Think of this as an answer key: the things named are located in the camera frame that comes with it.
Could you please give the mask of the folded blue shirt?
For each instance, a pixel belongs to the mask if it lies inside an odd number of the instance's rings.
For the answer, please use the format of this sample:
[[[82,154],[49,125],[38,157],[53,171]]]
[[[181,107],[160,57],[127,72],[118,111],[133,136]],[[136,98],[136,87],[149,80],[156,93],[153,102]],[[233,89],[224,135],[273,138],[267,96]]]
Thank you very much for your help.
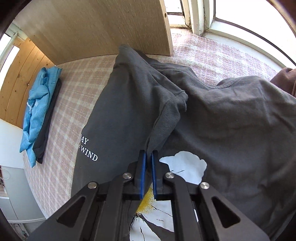
[[[33,146],[42,128],[61,72],[62,69],[56,66],[41,68],[29,91],[23,118],[20,152],[26,151],[29,165],[32,168],[36,165],[36,154],[33,151]]]

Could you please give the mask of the folded black garment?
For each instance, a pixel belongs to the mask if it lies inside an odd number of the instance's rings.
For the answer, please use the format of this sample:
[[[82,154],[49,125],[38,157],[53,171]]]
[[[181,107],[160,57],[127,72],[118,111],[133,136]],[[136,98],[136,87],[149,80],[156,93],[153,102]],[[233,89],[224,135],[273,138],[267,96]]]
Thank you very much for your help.
[[[33,151],[36,155],[36,162],[39,164],[43,163],[43,158],[44,158],[44,154],[45,154],[45,150],[46,150],[46,146],[47,146],[47,142],[48,142],[48,137],[49,137],[51,119],[53,116],[53,111],[54,111],[55,104],[56,104],[58,95],[60,93],[61,87],[62,87],[62,81],[60,79],[58,79],[58,81],[56,83],[55,90],[53,92],[53,96],[52,96],[49,108],[48,108],[45,118],[44,118],[42,128],[39,131],[37,139],[33,145]]]

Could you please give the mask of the grey printed t-shirt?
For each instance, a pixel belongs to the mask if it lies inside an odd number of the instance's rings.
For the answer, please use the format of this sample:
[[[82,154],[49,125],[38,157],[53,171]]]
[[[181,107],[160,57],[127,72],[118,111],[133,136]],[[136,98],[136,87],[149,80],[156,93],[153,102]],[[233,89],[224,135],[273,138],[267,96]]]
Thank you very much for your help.
[[[191,68],[120,46],[83,128],[72,194],[105,183],[140,150],[203,159],[208,182],[271,240],[295,240],[295,97],[257,76],[211,86]]]

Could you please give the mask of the pink plaid blanket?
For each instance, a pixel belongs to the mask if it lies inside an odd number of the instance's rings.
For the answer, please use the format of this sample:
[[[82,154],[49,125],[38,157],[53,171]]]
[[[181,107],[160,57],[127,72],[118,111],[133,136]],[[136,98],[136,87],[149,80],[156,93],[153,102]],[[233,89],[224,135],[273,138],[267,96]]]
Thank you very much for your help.
[[[281,67],[260,52],[226,37],[194,35],[171,29],[172,56],[161,62],[189,66],[197,77],[216,85],[223,79],[256,75],[270,80]],[[82,128],[107,84],[115,55],[96,56],[61,64],[62,87],[50,125],[43,163],[24,161],[33,196],[45,217],[51,216],[71,195],[75,159]]]

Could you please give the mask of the wooden cabinet panel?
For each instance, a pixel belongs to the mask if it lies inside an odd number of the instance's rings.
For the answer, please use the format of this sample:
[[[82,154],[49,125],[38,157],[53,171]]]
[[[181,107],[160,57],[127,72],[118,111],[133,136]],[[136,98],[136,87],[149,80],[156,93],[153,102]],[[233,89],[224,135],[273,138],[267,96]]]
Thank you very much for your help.
[[[31,1],[16,25],[54,63],[112,55],[122,44],[170,56],[163,1]]]

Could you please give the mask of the brown garment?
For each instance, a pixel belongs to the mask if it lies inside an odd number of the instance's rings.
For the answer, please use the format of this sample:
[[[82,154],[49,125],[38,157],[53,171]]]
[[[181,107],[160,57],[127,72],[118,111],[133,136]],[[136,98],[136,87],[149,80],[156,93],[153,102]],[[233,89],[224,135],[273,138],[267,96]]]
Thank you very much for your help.
[[[270,82],[293,97],[296,97],[296,69],[283,68]]]

